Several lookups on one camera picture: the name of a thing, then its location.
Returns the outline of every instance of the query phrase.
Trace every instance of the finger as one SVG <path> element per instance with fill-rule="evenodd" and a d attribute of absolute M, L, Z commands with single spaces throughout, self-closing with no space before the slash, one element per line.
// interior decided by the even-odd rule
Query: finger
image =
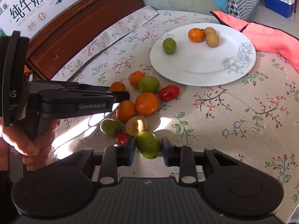
<path fill-rule="evenodd" d="M 51 148 L 47 147 L 46 149 L 40 150 L 37 156 L 23 156 L 23 164 L 26 165 L 35 165 L 47 161 L 50 156 Z"/>
<path fill-rule="evenodd" d="M 35 163 L 35 164 L 28 164 L 28 165 L 26 165 L 26 168 L 28 171 L 36 171 L 45 166 L 47 166 L 47 161 L 43 161 L 41 163 Z"/>
<path fill-rule="evenodd" d="M 57 135 L 57 129 L 51 132 L 50 130 L 46 131 L 45 133 L 38 135 L 34 140 L 33 143 L 38 149 L 46 149 L 47 147 L 51 146 L 53 141 L 55 140 Z"/>
<path fill-rule="evenodd" d="M 0 138 L 0 170 L 9 170 L 9 145 Z"/>
<path fill-rule="evenodd" d="M 33 144 L 19 125 L 2 127 L 2 137 L 11 146 L 23 155 L 37 155 L 39 149 Z"/>
<path fill-rule="evenodd" d="M 62 119 L 50 119 L 49 130 L 55 131 L 62 123 Z"/>

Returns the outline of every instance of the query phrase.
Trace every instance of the orange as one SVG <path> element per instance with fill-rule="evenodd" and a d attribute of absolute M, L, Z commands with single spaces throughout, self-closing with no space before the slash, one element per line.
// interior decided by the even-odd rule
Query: orange
<path fill-rule="evenodd" d="M 153 93 L 142 93 L 135 101 L 135 107 L 141 115 L 149 116 L 159 108 L 159 100 Z"/>
<path fill-rule="evenodd" d="M 204 31 L 199 28 L 193 28 L 189 30 L 188 37 L 192 42 L 202 42 L 204 40 Z"/>
<path fill-rule="evenodd" d="M 145 77 L 145 74 L 142 71 L 133 72 L 130 76 L 130 85 L 134 88 L 138 88 L 138 83 L 143 77 Z"/>
<path fill-rule="evenodd" d="M 134 116 L 136 116 L 134 103 L 129 100 L 122 101 L 116 110 L 117 119 L 121 122 L 127 122 Z"/>
<path fill-rule="evenodd" d="M 126 86 L 122 82 L 113 82 L 109 88 L 109 91 L 122 91 L 126 90 Z"/>

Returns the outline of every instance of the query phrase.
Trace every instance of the red cherry tomato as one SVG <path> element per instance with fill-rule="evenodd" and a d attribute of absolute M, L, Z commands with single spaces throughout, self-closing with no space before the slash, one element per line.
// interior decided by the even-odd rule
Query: red cherry tomato
<path fill-rule="evenodd" d="M 162 88 L 159 91 L 158 95 L 162 101 L 169 101 L 177 98 L 179 93 L 180 93 L 180 88 L 178 86 L 168 85 Z"/>
<path fill-rule="evenodd" d="M 119 146 L 125 146 L 130 136 L 127 133 L 119 133 L 116 135 L 116 142 Z"/>

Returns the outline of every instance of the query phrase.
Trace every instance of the gripper handle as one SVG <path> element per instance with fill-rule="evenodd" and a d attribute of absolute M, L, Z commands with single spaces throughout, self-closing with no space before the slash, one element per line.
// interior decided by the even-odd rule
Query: gripper handle
<path fill-rule="evenodd" d="M 34 140 L 36 136 L 48 130 L 49 121 L 50 118 L 45 118 L 40 115 L 28 115 L 18 121 L 17 124 L 23 127 L 25 133 L 31 140 Z M 10 146 L 9 150 L 9 178 L 11 182 L 15 183 L 29 171 L 27 171 L 26 165 L 23 164 L 23 155 L 17 152 L 12 146 Z"/>

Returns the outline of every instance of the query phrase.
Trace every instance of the pink towel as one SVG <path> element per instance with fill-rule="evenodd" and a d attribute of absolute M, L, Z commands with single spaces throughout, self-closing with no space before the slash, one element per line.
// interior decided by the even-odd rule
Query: pink towel
<path fill-rule="evenodd" d="M 218 21 L 244 34 L 256 50 L 279 53 L 299 72 L 299 39 L 280 30 L 248 23 L 222 12 L 211 12 Z"/>

